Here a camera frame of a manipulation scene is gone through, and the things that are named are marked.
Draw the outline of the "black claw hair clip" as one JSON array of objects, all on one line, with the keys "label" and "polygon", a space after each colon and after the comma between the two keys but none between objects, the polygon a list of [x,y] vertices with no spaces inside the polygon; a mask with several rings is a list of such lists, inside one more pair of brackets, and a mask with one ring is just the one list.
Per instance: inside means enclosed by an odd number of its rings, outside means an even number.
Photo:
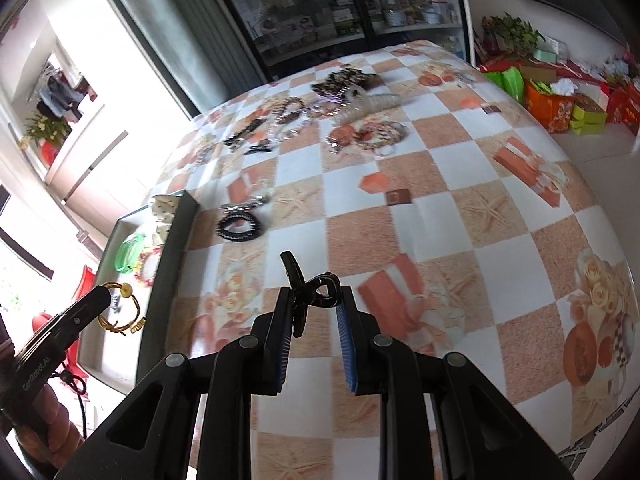
[{"label": "black claw hair clip", "polygon": [[340,279],[332,272],[324,272],[306,281],[292,252],[280,255],[293,294],[293,337],[303,336],[308,307],[336,308],[343,302]]}]

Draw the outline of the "green plastic bangle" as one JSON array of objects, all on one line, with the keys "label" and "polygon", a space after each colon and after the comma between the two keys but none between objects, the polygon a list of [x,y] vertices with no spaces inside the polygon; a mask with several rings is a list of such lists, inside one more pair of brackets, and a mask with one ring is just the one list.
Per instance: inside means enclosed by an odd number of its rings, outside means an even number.
[{"label": "green plastic bangle", "polygon": [[117,249],[114,269],[118,273],[130,273],[138,262],[144,247],[145,236],[142,233],[132,233]]}]

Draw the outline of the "white polka dot scrunchie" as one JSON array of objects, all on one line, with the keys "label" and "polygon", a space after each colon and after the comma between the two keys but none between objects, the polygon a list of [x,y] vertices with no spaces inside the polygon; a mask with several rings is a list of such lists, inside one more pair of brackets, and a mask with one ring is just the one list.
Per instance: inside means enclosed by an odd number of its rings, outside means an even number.
[{"label": "white polka dot scrunchie", "polygon": [[166,243],[172,222],[175,220],[179,203],[179,196],[160,194],[152,198],[151,211],[154,217],[152,241],[155,245],[163,245]]}]

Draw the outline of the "checkered floral tablecloth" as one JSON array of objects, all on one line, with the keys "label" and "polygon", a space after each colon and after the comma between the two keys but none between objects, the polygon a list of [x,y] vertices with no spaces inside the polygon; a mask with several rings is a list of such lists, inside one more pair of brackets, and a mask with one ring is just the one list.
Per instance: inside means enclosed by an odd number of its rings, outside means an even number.
[{"label": "checkered floral tablecloth", "polygon": [[[200,209],[166,346],[189,356],[248,332],[286,284],[280,255],[330,271],[381,330],[429,356],[457,351],[578,479],[605,466],[639,407],[639,309],[623,249],[578,168],[523,107],[419,40],[346,58],[401,104],[352,144],[311,86],[329,62],[195,119],[158,182]],[[314,119],[275,126],[282,106]],[[235,151],[224,140],[266,118]],[[270,153],[244,155],[262,139]],[[252,211],[223,204],[269,195]]]}]

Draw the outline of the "grey shallow tray box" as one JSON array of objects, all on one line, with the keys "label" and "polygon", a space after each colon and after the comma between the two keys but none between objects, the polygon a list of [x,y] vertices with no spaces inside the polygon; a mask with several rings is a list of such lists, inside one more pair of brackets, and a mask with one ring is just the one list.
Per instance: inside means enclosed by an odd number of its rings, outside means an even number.
[{"label": "grey shallow tray box", "polygon": [[[122,298],[120,290],[113,289],[111,307],[103,312],[107,323],[126,330],[115,334],[95,320],[79,336],[80,367],[122,394],[130,392],[165,355],[172,296],[198,212],[198,203],[188,192],[169,195],[179,196],[180,203],[166,243],[155,245],[152,241],[150,200],[116,221],[96,272],[98,285],[115,282],[131,286],[131,299]],[[117,249],[132,233],[145,236],[142,253],[132,272],[118,273],[114,269]]]}]

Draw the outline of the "small black hair clip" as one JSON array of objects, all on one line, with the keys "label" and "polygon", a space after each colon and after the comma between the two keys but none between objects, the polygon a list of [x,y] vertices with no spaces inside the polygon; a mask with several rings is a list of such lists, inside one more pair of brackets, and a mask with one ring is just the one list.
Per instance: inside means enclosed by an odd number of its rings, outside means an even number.
[{"label": "small black hair clip", "polygon": [[261,141],[250,145],[244,152],[244,155],[258,154],[258,153],[270,153],[274,148],[274,144],[268,139],[262,139]]}]

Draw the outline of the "black bow hair clip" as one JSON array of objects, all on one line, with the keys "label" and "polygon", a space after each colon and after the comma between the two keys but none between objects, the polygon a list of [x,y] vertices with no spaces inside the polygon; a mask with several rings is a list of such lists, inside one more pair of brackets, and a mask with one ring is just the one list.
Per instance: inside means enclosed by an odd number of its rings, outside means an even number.
[{"label": "black bow hair clip", "polygon": [[226,140],[224,140],[224,146],[228,148],[230,151],[235,151],[240,148],[247,138],[249,138],[253,132],[260,127],[266,118],[255,118],[253,119],[247,126],[245,126],[242,130],[235,133],[233,136],[229,136]]}]

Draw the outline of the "beige claw hair clip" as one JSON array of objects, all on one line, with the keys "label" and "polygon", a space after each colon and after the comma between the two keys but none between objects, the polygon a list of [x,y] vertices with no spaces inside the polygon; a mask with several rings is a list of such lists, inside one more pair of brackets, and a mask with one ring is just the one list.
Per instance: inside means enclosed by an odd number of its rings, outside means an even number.
[{"label": "beige claw hair clip", "polygon": [[372,114],[390,110],[401,104],[401,97],[393,93],[367,94],[359,86],[347,88],[341,95],[342,106],[333,118],[336,126],[358,122]]}]

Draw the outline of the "yellow flower plant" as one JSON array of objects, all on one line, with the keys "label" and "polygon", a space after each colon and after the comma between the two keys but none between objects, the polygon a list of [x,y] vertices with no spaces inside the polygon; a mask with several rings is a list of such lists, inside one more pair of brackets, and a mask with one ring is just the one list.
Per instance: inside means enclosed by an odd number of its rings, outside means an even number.
[{"label": "yellow flower plant", "polygon": [[68,135],[67,125],[61,118],[50,118],[39,112],[25,120],[25,133],[18,146],[25,151],[30,142],[49,142],[60,148]]}]

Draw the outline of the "dark glass display cabinet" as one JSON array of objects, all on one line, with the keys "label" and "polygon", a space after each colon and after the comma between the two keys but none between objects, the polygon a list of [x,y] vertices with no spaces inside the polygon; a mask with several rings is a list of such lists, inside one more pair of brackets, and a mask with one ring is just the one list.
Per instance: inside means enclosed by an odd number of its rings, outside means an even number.
[{"label": "dark glass display cabinet", "polygon": [[402,42],[471,61],[468,0],[222,0],[258,67],[277,80]]}]

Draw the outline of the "potted green plant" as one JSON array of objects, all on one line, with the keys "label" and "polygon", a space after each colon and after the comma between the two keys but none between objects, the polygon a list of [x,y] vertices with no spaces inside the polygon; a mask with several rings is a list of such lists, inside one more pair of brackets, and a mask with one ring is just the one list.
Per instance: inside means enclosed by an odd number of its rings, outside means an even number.
[{"label": "potted green plant", "polygon": [[532,24],[509,13],[484,16],[483,26],[502,39],[508,52],[521,58],[533,54],[544,41],[544,36]]}]

